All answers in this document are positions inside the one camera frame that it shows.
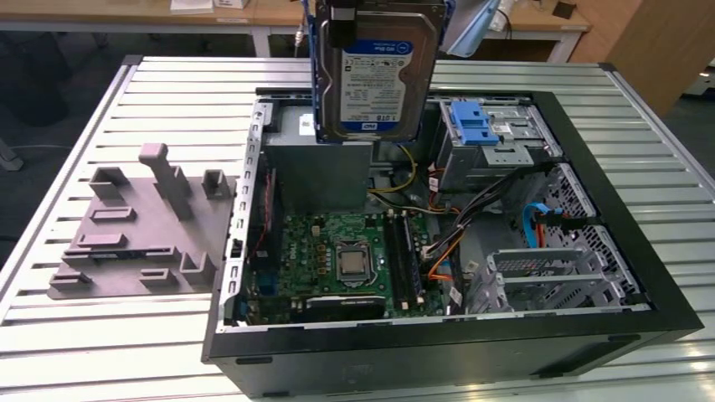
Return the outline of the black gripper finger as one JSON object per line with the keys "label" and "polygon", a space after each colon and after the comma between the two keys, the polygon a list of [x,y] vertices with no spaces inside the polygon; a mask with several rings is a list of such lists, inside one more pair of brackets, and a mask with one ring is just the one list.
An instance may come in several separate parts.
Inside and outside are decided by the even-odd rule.
{"label": "black gripper finger", "polygon": [[327,38],[332,48],[348,47],[356,36],[358,0],[328,0]]}

